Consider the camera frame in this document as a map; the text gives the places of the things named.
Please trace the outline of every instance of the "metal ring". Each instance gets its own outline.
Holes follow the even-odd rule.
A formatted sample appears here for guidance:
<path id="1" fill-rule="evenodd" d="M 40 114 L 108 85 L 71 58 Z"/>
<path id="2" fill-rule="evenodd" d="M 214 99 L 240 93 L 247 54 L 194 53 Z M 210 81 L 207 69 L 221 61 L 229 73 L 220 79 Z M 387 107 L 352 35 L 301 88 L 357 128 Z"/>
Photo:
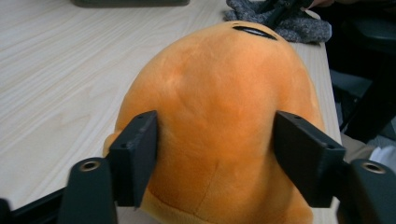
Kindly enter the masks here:
<path id="1" fill-rule="evenodd" d="M 89 172 L 95 170 L 99 166 L 100 166 L 99 161 L 86 161 L 79 167 L 79 170 L 82 172 Z"/>
<path id="2" fill-rule="evenodd" d="M 382 175 L 382 174 L 387 172 L 384 168 L 382 168 L 382 167 L 380 167 L 377 164 L 374 164 L 372 162 L 368 162 L 368 161 L 362 163 L 361 166 L 364 169 L 366 169 L 367 171 L 370 171 L 370 172 L 373 172 L 373 173 L 376 173 L 376 174 L 380 174 L 380 175 Z"/>

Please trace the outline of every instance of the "black embroidered eye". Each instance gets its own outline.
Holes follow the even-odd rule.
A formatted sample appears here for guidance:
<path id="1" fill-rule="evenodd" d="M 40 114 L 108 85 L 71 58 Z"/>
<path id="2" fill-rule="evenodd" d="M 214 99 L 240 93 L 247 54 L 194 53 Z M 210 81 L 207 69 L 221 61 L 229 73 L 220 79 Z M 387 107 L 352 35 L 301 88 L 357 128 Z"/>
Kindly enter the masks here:
<path id="1" fill-rule="evenodd" d="M 269 39 L 276 40 L 276 38 L 273 35 L 265 33 L 264 31 L 256 29 L 256 28 L 246 27 L 246 26 L 234 26 L 233 28 L 235 30 L 245 31 L 245 32 L 250 33 L 252 35 L 259 35 L 259 36 L 263 36 L 263 37 L 266 37 L 266 38 L 269 38 Z"/>

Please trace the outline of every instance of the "stuffed animal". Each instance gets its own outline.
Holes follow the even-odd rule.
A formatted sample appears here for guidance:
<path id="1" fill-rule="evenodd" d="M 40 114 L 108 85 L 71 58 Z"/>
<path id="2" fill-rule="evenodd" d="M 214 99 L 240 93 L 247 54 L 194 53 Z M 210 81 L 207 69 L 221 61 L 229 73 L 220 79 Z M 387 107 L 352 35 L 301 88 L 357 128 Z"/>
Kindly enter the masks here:
<path id="1" fill-rule="evenodd" d="M 282 37 L 228 21 L 179 39 L 140 72 L 116 131 L 157 110 L 158 157 L 142 209 L 161 223 L 311 223 L 312 212 L 276 162 L 277 110 L 323 130 L 313 84 Z"/>

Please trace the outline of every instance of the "light wood tabletop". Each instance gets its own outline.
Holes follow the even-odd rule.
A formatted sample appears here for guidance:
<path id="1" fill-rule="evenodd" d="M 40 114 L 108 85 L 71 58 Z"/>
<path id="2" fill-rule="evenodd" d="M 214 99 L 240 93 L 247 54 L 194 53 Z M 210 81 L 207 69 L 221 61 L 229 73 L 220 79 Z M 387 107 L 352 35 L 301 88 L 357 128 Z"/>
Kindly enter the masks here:
<path id="1" fill-rule="evenodd" d="M 121 100 L 161 49 L 223 21 L 225 0 L 184 7 L 82 8 L 68 0 L 0 1 L 0 197 L 19 208 L 65 186 L 101 156 Z M 340 142 L 324 45 L 292 44 L 312 77 L 327 134 Z M 315 209 L 315 223 L 335 223 Z M 157 223 L 133 208 L 120 223 Z"/>

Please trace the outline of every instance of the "gray plush toy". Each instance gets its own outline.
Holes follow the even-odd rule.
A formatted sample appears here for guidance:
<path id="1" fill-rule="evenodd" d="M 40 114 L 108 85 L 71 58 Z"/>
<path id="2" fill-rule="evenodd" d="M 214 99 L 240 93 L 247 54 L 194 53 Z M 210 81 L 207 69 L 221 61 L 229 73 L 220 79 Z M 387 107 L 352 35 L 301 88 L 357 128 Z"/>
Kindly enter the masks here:
<path id="1" fill-rule="evenodd" d="M 252 21 L 268 26 L 268 19 L 275 11 L 273 7 L 262 11 L 265 1 L 226 0 L 226 2 L 233 9 L 225 12 L 226 21 Z M 289 3 L 287 0 L 278 0 L 276 4 L 286 6 Z M 290 8 L 287 16 L 281 18 L 276 27 L 270 28 L 289 42 L 326 42 L 332 37 L 332 27 L 328 22 L 317 20 L 298 7 Z"/>

